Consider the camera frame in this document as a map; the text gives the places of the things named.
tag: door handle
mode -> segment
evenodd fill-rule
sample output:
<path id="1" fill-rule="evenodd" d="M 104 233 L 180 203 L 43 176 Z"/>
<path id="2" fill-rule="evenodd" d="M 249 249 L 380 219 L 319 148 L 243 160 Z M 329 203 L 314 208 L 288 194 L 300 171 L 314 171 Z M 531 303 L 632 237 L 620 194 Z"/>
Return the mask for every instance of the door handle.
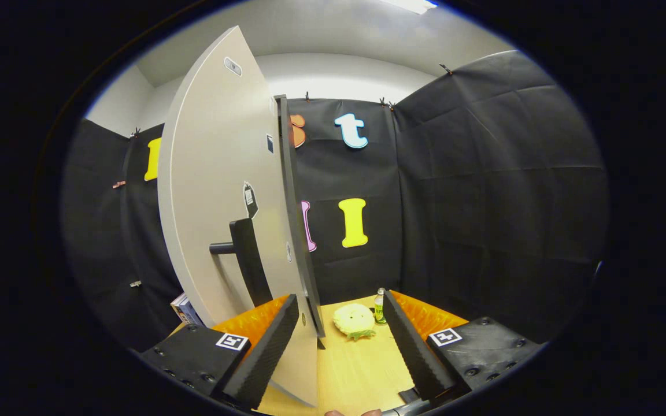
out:
<path id="1" fill-rule="evenodd" d="M 259 306 L 269 302 L 273 299 L 272 291 L 269 289 L 267 275 L 264 273 L 264 265 L 261 264 L 251 218 L 231 221 L 230 237 L 232 238 L 230 243 L 209 245 L 209 252 L 212 255 L 235 254 L 253 305 Z"/>

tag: black curtain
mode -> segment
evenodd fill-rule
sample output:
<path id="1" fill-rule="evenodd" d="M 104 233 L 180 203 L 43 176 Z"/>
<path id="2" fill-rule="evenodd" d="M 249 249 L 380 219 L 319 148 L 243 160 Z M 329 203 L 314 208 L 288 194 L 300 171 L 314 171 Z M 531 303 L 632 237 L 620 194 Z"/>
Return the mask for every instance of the black curtain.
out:
<path id="1" fill-rule="evenodd" d="M 544 342 L 580 305 L 608 224 L 600 151 L 571 99 L 519 52 L 395 106 L 402 290 Z"/>
<path id="2" fill-rule="evenodd" d="M 62 236 L 77 284 L 111 334 L 138 351 L 180 323 L 169 306 L 182 288 L 161 234 L 156 181 L 143 181 L 143 153 L 153 135 L 128 140 L 83 120 L 67 155 L 61 195 Z M 127 184 L 113 189 L 118 181 Z M 137 281 L 140 286 L 130 286 Z"/>
<path id="3" fill-rule="evenodd" d="M 399 287 L 402 252 L 397 152 L 392 112 L 378 103 L 354 100 L 288 100 L 289 114 L 304 117 L 306 141 L 296 149 L 299 195 L 310 203 L 308 222 L 317 250 L 310 253 L 320 303 L 375 295 Z M 354 149 L 334 120 L 353 113 L 364 121 Z M 341 200 L 361 198 L 364 234 L 359 247 L 342 245 L 346 235 Z"/>

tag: pink letter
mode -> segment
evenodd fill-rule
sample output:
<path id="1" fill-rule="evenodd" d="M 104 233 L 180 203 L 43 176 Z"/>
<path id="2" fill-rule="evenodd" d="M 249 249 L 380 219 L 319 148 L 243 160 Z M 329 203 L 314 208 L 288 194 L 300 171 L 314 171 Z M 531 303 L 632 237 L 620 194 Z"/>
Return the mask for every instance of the pink letter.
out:
<path id="1" fill-rule="evenodd" d="M 310 203 L 306 200 L 302 201 L 302 217 L 305 220 L 305 234 L 307 234 L 307 250 L 314 252 L 317 244 L 310 239 L 310 227 L 307 225 L 307 211 L 310 210 Z"/>

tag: book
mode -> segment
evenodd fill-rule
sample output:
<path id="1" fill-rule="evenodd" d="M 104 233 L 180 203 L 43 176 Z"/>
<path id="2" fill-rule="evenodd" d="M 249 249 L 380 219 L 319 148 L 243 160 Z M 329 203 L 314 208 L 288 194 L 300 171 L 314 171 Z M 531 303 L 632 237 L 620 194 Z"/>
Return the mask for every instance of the book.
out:
<path id="1" fill-rule="evenodd" d="M 182 311 L 182 308 L 180 308 L 179 306 L 180 303 L 184 300 L 188 300 L 186 293 L 182 293 L 176 299 L 174 299 L 174 301 L 171 302 L 171 308 L 174 310 L 174 312 L 177 314 L 179 319 L 182 320 L 183 323 L 190 324 L 191 322 L 187 318 L 187 314 L 185 314 L 184 311 Z"/>
<path id="2" fill-rule="evenodd" d="M 206 326 L 199 318 L 199 314 L 197 314 L 197 311 L 188 298 L 184 298 L 179 302 L 179 309 L 192 324 Z"/>

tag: white door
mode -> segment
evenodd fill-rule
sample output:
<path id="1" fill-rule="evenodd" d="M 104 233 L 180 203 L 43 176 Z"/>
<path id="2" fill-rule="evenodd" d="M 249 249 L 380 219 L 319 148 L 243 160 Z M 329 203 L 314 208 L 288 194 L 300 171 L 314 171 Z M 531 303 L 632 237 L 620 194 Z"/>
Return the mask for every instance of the white door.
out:
<path id="1" fill-rule="evenodd" d="M 296 293 L 299 319 L 272 384 L 317 405 L 317 335 L 305 301 L 284 197 L 278 110 L 239 27 L 212 42 L 182 81 L 158 159 L 161 226 L 174 270 L 207 326 L 254 307 L 230 242 L 229 224 L 249 216 L 272 296 Z"/>

